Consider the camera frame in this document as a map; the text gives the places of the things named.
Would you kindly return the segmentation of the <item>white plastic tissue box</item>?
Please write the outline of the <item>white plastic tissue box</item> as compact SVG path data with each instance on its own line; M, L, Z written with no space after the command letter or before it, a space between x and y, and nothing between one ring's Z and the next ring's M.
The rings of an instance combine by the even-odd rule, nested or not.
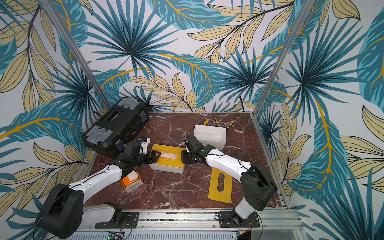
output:
M181 155L185 148L165 146L165 145L153 145L153 151L167 154L175 154L175 159L169 159L165 157L159 157L156 163L150 164L152 170L163 171L169 173L182 174L185 169L185 164L182 163Z

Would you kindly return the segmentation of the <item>yellow wooden box lid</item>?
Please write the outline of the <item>yellow wooden box lid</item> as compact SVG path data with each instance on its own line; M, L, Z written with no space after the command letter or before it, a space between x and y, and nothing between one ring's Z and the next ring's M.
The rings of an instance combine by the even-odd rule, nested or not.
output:
M181 155L182 151L185 151L185 148L165 146L165 145L153 145L152 151L160 153L160 157L157 162L151 164L151 167L171 167L176 169L181 169L185 166L182 163Z

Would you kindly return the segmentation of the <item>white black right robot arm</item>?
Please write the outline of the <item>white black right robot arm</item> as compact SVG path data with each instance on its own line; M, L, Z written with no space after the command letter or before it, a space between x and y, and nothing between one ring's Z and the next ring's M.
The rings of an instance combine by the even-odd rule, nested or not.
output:
M231 157L212 145L203 145L194 136L186 137L186 150L182 151L182 163L204 164L216 168L241 183L244 197L235 206L230 217L219 217L241 226L248 217L263 211L278 190L270 171L262 163L244 162Z

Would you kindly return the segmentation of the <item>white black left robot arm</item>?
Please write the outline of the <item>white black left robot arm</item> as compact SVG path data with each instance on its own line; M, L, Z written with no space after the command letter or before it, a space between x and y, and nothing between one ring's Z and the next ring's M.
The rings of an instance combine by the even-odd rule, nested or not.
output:
M112 205L85 207L84 204L104 188L127 177L136 167L154 164L161 156L160 152L145 150L140 142L128 142L119 156L97 173L69 185L54 186L37 216L35 227L66 239L79 228L111 222L115 216L120 218Z

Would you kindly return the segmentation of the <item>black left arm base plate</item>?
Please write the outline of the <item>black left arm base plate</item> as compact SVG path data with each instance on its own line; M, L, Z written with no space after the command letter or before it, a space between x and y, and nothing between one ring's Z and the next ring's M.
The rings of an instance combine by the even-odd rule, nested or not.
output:
M138 223L139 212L117 212L109 222L97 223L96 229L135 229Z

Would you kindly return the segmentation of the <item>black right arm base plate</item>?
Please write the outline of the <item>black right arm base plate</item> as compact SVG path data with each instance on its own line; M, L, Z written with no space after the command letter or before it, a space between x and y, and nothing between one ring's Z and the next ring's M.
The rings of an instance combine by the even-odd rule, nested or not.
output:
M258 228L260 227L260 218L256 212L252 213L248 218L242 219L234 211L218 212L214 216L216 221L219 221L221 228Z

